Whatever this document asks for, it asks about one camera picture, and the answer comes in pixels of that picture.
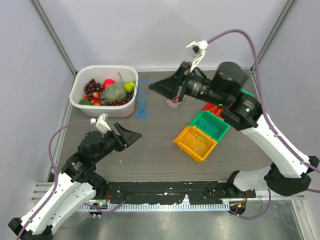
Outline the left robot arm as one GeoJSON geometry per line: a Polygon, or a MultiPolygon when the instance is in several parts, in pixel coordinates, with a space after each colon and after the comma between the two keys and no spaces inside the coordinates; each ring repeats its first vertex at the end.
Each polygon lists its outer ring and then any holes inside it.
{"type": "Polygon", "coordinates": [[[88,132],[39,202],[24,216],[15,217],[8,227],[18,240],[51,240],[63,223],[82,205],[102,199],[108,183],[96,173],[96,164],[113,151],[121,152],[138,141],[142,134],[122,127],[111,129],[102,123],[88,132]]]}

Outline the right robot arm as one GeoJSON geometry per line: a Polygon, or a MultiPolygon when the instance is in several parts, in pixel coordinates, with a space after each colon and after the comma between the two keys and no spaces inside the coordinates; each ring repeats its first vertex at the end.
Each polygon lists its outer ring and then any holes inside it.
{"type": "Polygon", "coordinates": [[[182,62],[177,71],[148,88],[161,96],[181,101],[190,96],[222,108],[223,120],[235,130],[253,140],[272,160],[272,164],[257,170],[234,171],[227,180],[226,193],[233,198],[248,190],[269,189],[281,196],[308,191],[309,173],[320,160],[300,152],[272,123],[261,103],[242,92],[247,74],[234,62],[222,62],[209,79],[200,68],[182,62]]]}

